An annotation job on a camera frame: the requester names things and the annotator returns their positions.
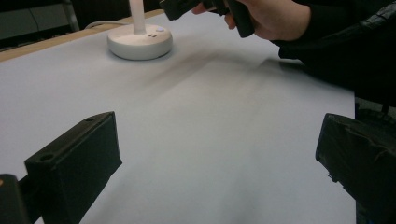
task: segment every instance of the black handle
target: black handle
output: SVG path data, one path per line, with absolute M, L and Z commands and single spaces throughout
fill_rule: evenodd
M 0 223 L 31 223 L 15 175 L 0 175 L 0 198 Z
M 247 6 L 236 0 L 228 0 L 227 3 L 231 14 L 233 14 L 239 35 L 244 38 L 254 34 L 254 26 L 251 22 Z

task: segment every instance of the lamp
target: lamp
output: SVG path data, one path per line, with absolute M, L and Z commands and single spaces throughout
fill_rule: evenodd
M 150 60 L 172 48 L 172 35 L 164 27 L 145 24 L 143 0 L 130 0 L 133 24 L 116 28 L 107 36 L 111 52 L 128 60 Z

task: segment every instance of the cable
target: cable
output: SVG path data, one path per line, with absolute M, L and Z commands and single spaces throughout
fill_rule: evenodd
M 129 25 L 131 23 L 130 22 L 123 22 L 123 21 L 95 21 L 95 22 L 92 22 L 92 23 L 88 24 L 85 27 L 85 30 L 86 29 L 90 29 L 90 28 L 92 28 L 94 26 L 103 25 L 103 24 Z

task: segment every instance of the finger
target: finger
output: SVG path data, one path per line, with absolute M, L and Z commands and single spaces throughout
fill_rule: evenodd
M 236 27 L 235 20 L 233 19 L 233 15 L 227 13 L 224 17 L 225 22 L 228 24 L 228 29 L 233 30 Z
M 195 14 L 195 15 L 204 13 L 204 12 L 206 12 L 206 11 L 207 11 L 207 10 L 206 10 L 206 8 L 204 7 L 204 4 L 203 4 L 203 3 L 198 4 L 196 7 L 194 7 L 194 8 L 191 10 L 191 12 L 192 12 L 193 14 Z

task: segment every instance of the black sleeve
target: black sleeve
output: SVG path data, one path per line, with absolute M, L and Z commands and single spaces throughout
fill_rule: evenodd
M 318 39 L 333 34 L 353 24 L 347 7 L 308 4 L 311 8 L 311 21 L 300 40 Z

